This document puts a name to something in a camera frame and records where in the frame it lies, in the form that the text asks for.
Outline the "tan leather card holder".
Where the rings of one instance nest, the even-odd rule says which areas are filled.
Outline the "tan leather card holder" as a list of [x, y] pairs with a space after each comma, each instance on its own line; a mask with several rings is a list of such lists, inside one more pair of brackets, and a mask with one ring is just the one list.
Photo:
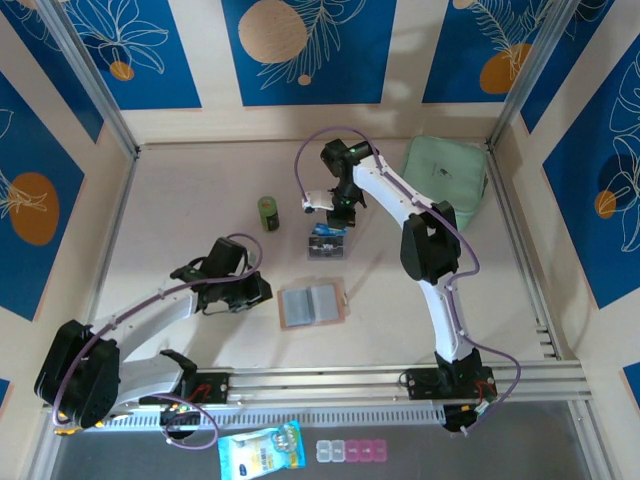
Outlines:
[[342, 278], [324, 278], [277, 292], [282, 330], [343, 323], [348, 300]]

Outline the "green cylindrical bottle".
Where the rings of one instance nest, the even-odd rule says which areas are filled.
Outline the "green cylindrical bottle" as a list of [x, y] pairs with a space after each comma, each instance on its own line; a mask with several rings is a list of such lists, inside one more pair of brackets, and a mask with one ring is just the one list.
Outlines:
[[272, 196], [262, 196], [257, 201], [261, 223], [265, 231], [274, 232], [279, 229], [279, 213], [277, 202]]

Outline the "mint green zip pouch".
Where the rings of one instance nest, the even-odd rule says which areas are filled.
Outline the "mint green zip pouch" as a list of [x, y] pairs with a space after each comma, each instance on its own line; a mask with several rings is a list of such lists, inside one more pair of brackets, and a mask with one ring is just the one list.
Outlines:
[[420, 135], [407, 144], [400, 175], [424, 197], [447, 201], [462, 232], [480, 207], [486, 166], [487, 155], [477, 146]]

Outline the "black connector board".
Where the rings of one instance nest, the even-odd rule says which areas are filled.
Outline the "black connector board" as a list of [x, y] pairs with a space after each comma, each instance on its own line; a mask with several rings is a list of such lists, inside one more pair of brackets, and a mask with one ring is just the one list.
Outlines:
[[474, 426], [492, 411], [493, 405], [487, 401], [480, 404], [445, 405], [443, 428], [453, 434], [468, 436]]
[[160, 413], [159, 424], [169, 431], [178, 431], [183, 428], [197, 427], [200, 419], [201, 414], [195, 408], [173, 403]]

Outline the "blue and white snack packet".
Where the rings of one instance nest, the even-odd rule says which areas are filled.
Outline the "blue and white snack packet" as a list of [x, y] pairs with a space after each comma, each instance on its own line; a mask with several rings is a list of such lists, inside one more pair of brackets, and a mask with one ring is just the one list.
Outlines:
[[297, 420], [221, 437], [218, 453], [220, 480], [255, 480], [280, 470], [300, 469], [307, 465]]

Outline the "white and pink pill organizer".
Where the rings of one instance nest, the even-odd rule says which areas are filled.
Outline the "white and pink pill organizer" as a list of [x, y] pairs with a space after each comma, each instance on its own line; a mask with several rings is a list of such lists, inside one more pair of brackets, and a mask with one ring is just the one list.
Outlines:
[[384, 439], [334, 439], [316, 442], [318, 463], [385, 463], [388, 446]]

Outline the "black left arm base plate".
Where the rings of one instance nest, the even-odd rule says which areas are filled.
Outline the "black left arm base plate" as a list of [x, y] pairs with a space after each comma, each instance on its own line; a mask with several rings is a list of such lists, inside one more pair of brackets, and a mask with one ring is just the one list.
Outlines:
[[158, 394], [169, 393], [198, 405], [224, 405], [227, 403], [229, 380], [230, 373], [226, 371], [183, 373], [173, 385], [153, 388], [151, 393], [143, 394], [137, 401], [141, 405], [167, 404], [168, 400]]

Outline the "aluminium front rail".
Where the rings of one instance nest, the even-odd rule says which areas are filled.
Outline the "aluminium front rail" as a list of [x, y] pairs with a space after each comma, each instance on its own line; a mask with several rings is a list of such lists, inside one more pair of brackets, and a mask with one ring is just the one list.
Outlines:
[[[521, 367], [494, 364], [493, 380], [497, 397], [487, 399], [411, 400], [403, 373], [411, 368], [434, 365], [334, 367], [326, 369], [198, 369], [230, 373], [226, 406], [287, 406], [306, 404], [342, 406], [364, 403], [382, 405], [392, 401], [431, 402], [436, 405], [494, 405], [499, 399], [523, 401], [589, 400], [592, 397], [586, 376], [576, 361], [526, 362]], [[117, 409], [132, 409], [138, 401]]]

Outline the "aluminium side rail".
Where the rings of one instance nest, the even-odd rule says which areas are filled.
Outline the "aluminium side rail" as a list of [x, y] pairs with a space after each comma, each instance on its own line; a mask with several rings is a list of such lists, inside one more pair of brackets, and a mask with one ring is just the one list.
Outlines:
[[503, 217], [515, 262], [524, 283], [535, 329], [545, 360], [568, 361], [576, 357], [567, 344], [566, 336], [558, 327], [547, 302], [540, 269], [536, 265], [533, 244], [514, 188], [502, 172], [496, 148], [485, 142], [488, 154], [488, 176]]
[[84, 310], [79, 317], [79, 322], [82, 325], [86, 325], [91, 320], [95, 320], [97, 317], [97, 311], [102, 291], [104, 289], [109, 266], [115, 249], [115, 244], [122, 224], [122, 219], [127, 206], [132, 184], [135, 178], [139, 158], [140, 150], [137, 150], [132, 158], [130, 166], [126, 170], [124, 183], [118, 193], [115, 210], [104, 237], [104, 245], [99, 257], [97, 273], [91, 284], [86, 306], [84, 307]]

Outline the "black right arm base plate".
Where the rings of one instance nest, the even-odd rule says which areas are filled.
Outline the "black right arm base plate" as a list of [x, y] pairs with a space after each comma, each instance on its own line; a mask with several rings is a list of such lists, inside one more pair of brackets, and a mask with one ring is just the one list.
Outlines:
[[479, 372], [458, 377], [441, 368], [411, 368], [403, 375], [411, 400], [492, 401], [497, 397], [493, 371], [489, 367], [482, 367]]

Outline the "aluminium corner post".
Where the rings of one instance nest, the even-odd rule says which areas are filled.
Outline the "aluminium corner post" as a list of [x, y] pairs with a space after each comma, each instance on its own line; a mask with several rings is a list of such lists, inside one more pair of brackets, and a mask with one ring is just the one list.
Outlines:
[[35, 0], [38, 13], [126, 155], [135, 162], [140, 147], [93, 58], [58, 0]]
[[579, 2], [580, 0], [553, 0], [551, 3], [549, 16], [542, 23], [524, 66], [507, 94], [500, 114], [486, 138], [486, 146], [491, 154], [496, 151], [514, 118], [530, 96]]

